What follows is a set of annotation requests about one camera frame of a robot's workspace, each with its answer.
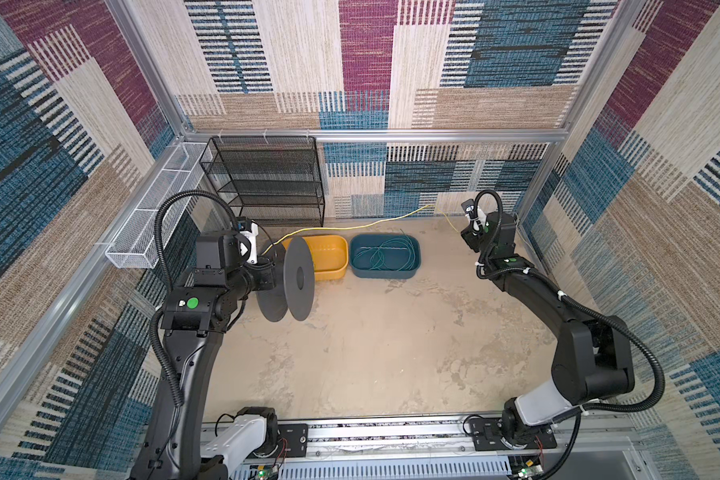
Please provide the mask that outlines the teal plastic bin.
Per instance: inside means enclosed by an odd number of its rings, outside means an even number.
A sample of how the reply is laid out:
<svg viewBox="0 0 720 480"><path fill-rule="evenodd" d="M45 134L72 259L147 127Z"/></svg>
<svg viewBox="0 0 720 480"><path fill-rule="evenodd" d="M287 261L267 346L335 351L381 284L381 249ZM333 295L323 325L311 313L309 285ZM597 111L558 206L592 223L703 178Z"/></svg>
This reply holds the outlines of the teal plastic bin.
<svg viewBox="0 0 720 480"><path fill-rule="evenodd" d="M350 267L358 278L407 280L421 260L418 240L404 233L359 234L349 243Z"/></svg>

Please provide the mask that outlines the yellow plastic bin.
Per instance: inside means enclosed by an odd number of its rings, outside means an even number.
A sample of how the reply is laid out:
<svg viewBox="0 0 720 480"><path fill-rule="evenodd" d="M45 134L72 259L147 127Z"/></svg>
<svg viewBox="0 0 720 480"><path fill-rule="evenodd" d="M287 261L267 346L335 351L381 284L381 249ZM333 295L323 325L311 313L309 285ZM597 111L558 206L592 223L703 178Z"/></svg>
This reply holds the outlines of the yellow plastic bin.
<svg viewBox="0 0 720 480"><path fill-rule="evenodd" d="M349 264L347 240L339 235L305 236L313 260L316 281L339 280Z"/></svg>

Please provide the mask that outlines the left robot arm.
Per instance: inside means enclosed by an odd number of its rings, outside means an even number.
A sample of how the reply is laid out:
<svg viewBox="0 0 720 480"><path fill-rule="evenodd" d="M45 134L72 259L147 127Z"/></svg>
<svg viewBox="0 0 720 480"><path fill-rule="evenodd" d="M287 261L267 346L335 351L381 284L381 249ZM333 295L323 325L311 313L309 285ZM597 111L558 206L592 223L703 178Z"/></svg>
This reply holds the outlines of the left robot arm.
<svg viewBox="0 0 720 480"><path fill-rule="evenodd" d="M200 237L195 267L176 285L164 252L163 221L171 206L190 197L221 204L230 221L227 230ZM158 208L154 239L167 294L153 314L148 339L162 368L150 423L131 468L132 479L226 479L249 455L278 455L281 439L273 409L241 411L228 428L231 445L207 457L201 454L201 430L210 377L223 339L240 319L251 293L282 286L275 259L252 261L251 241L218 195L181 191Z"/></svg>

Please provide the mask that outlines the dark grey perforated spool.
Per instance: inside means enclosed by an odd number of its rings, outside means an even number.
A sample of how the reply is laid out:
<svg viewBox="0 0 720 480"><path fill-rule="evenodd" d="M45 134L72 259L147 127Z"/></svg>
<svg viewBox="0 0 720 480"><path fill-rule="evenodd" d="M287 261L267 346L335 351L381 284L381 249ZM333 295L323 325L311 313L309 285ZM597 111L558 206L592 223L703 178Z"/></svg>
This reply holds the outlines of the dark grey perforated spool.
<svg viewBox="0 0 720 480"><path fill-rule="evenodd" d="M303 238L291 238L288 247L272 246L259 260L274 264L274 286L256 293L259 309L270 322L279 322L289 312L297 321L310 315L315 294L312 255Z"/></svg>

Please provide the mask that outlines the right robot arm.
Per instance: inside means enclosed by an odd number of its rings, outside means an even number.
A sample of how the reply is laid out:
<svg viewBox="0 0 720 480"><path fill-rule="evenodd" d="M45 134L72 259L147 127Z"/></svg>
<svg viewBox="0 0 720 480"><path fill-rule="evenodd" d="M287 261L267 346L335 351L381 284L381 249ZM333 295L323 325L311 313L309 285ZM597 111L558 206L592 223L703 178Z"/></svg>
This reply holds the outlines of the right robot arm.
<svg viewBox="0 0 720 480"><path fill-rule="evenodd" d="M477 255L477 277L520 301L556 339L549 380L505 403L500 423L503 442L511 448L524 447L552 424L589 411L637 413L655 407L666 389L664 370L626 323L574 300L516 253L517 218L505 212L496 191L482 190L461 208L468 220L461 237ZM612 398L635 387L634 350L651 369L652 390L636 403L614 404Z"/></svg>

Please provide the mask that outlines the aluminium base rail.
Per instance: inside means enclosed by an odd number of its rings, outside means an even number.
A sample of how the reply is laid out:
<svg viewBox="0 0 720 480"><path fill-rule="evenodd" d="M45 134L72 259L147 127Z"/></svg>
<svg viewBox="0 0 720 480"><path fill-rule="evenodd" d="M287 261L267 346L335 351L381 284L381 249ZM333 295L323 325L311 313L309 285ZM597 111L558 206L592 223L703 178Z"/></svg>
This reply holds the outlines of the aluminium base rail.
<svg viewBox="0 0 720 480"><path fill-rule="evenodd" d="M234 479L656 479L629 418L588 414L521 449L490 414L283 420L285 459L250 457Z"/></svg>

